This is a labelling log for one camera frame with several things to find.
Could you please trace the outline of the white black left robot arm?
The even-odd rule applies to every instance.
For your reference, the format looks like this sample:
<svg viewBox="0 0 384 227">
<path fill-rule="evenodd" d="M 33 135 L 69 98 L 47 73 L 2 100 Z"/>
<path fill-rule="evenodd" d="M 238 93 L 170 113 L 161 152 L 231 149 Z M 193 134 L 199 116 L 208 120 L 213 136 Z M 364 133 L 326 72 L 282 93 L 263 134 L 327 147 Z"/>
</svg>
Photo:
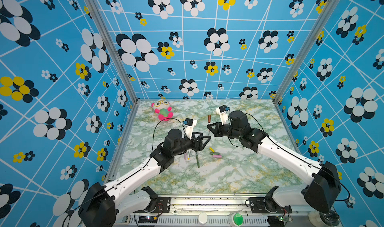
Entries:
<svg viewBox="0 0 384 227">
<path fill-rule="evenodd" d="M 210 136 L 202 133 L 193 132 L 188 137 L 179 129 L 170 130 L 143 164 L 104 186 L 96 183 L 89 188 L 78 211 L 82 222 L 86 227 L 111 227 L 117 219 L 154 204 L 156 193 L 152 189 L 135 195 L 132 192 L 171 166 L 175 156 L 188 150 L 202 151 L 210 140 Z"/>
</svg>

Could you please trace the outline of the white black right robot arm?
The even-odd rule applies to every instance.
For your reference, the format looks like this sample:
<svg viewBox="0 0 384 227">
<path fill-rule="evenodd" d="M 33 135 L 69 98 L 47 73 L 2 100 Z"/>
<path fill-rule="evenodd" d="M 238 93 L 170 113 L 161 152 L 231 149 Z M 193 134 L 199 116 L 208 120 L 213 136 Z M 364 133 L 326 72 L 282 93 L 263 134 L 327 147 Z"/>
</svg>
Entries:
<svg viewBox="0 0 384 227">
<path fill-rule="evenodd" d="M 246 113 L 231 112 L 227 106 L 218 107 L 216 113 L 220 122 L 207 126 L 215 137 L 237 139 L 244 148 L 276 161 L 302 180 L 297 186 L 272 187 L 264 198 L 268 212 L 275 213 L 279 208 L 292 205 L 330 212 L 342 190 L 335 165 L 308 159 L 278 143 L 265 131 L 252 128 Z"/>
</svg>

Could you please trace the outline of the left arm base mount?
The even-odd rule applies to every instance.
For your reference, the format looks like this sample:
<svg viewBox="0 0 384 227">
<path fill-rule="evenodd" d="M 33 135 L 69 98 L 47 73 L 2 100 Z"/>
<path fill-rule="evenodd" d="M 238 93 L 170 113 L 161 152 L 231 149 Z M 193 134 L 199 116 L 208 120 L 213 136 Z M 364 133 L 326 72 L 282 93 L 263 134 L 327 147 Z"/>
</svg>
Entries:
<svg viewBox="0 0 384 227">
<path fill-rule="evenodd" d="M 170 197 L 160 197 L 150 187 L 143 187 L 142 190 L 149 195 L 150 202 L 144 209 L 146 213 L 169 213 L 171 207 Z"/>
</svg>

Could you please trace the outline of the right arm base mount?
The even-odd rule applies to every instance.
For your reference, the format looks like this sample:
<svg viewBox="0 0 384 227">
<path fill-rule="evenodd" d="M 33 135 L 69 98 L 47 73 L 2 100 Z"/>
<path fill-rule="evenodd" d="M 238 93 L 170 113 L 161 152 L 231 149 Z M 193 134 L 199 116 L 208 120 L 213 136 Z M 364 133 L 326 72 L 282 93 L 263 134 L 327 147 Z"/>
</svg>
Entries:
<svg viewBox="0 0 384 227">
<path fill-rule="evenodd" d="M 253 197 L 246 200 L 246 206 L 253 214 L 291 214 L 290 206 L 281 207 L 274 200 L 263 197 Z"/>
</svg>

